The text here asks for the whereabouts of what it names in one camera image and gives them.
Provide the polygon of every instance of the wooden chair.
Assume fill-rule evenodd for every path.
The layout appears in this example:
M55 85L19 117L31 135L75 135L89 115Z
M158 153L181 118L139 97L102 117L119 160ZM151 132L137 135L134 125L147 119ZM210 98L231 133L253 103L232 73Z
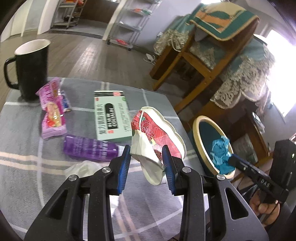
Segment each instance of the wooden chair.
M167 45L149 73L151 78L159 80L177 57L178 53L171 45Z
M249 24L244 30L237 34L234 38L228 41L218 41L213 37L208 37L209 41L212 41L217 46L223 48L226 52L224 57L216 64L213 70L209 69L201 60L189 52L189 48L194 41L195 29L190 33L190 36L183 47L182 51L177 54L174 61L160 77L160 79L153 86L153 90L156 91L161 84L169 76L175 65L183 57L188 61L199 73L201 73L204 79L198 84L193 91L190 92L180 103L178 103L174 109L176 113L183 110L188 104L190 104L207 86L209 86L213 80L223 71L225 67L231 62L231 60L240 53L240 51L245 47L245 45L250 41L253 33L258 25L259 20L255 19Z

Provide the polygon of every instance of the pink snack package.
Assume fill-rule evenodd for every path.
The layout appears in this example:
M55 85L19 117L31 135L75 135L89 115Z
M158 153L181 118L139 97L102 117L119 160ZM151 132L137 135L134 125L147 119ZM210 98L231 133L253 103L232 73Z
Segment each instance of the pink snack package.
M59 84L60 78L53 78L36 93L39 96L41 108L46 111L42 121L43 139L67 133Z

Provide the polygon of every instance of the metal screw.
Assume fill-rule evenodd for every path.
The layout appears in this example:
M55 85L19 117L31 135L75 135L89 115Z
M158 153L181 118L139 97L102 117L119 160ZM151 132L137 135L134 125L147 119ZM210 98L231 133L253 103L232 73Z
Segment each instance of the metal screw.
M111 168L110 167L104 167L103 169L102 169L102 172L103 173L108 173L108 172L110 172L111 171Z
M219 181L225 180L225 176L223 174L218 174L216 177Z
M191 172L191 168L190 167L183 167L182 171L185 173L189 173L189 172Z
M77 176L73 174L73 175L70 175L68 179L69 179L69 181L72 182L72 181L75 181L77 179Z

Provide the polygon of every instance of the patterned blanket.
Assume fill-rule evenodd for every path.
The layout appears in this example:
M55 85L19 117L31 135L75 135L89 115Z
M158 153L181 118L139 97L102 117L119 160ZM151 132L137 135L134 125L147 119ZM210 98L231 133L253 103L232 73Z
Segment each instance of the patterned blanket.
M231 2L200 4L192 12L187 24L194 23L209 35L226 41L245 29L257 15Z

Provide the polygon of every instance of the metal shelf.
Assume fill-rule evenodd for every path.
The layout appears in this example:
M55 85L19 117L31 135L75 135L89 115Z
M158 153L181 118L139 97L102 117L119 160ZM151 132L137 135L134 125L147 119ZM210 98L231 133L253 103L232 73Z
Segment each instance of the metal shelf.
M142 31L141 28L136 28L136 27L133 27L133 26L129 26L129 25L124 24L124 23L117 23L117 25L120 26L120 27L129 29L131 31L138 32L138 33Z
M133 4L135 0L127 0L124 6L124 10L120 12L120 14L118 15L118 18L116 20L116 24L114 24L111 34L110 34L110 40L107 42L107 44L110 43L114 43L120 46L124 46L126 48L128 48L129 50L132 49L133 45L137 42L137 39L140 36L140 33L142 32L143 28L145 27L145 25L147 24L147 22L150 19L150 16L152 15L152 12L154 12L160 5L161 0L142 0L145 2L149 2L150 7L148 9L145 10L149 10L151 13L150 14L146 14L145 12L139 11L136 12L134 11L134 9L132 9L132 7L136 7L135 4ZM138 16L142 16L141 18L136 17L136 15L131 15L129 14L129 12L134 12L135 14L137 14ZM134 25L136 26L130 26L128 24L125 24L123 22L125 22L125 16L128 17L133 17L135 18L136 21L138 21L138 23L136 23L136 21L134 21ZM123 45L121 43L118 43L116 40L117 39L121 39L122 37L120 36L116 36L119 32L119 28L126 28L129 29L131 31L133 31L128 40L125 40L128 44L127 45Z
M129 49L132 49L133 48L133 45L132 44L121 44L121 43L117 42L116 39L110 39L109 42L110 43L113 43L113 44L117 44L119 46L123 46L123 47L129 48Z
M135 14L139 14L139 15L141 15L141 16L151 16L151 14L146 14L146 13L143 13L143 12L136 12L136 11L134 11L133 9L129 9L129 11L130 12L134 12Z
M76 3L75 2L63 2L59 5L59 7L75 7L76 6Z
M72 21L69 23L69 25L71 24L76 24L78 22L78 20L75 20L75 21ZM61 25L61 26L67 26L68 25L68 22L57 22L57 23L54 23L55 25Z
M161 3L161 0L145 0L145 1L147 1L147 2L150 2L150 3L153 3L153 4L160 4Z

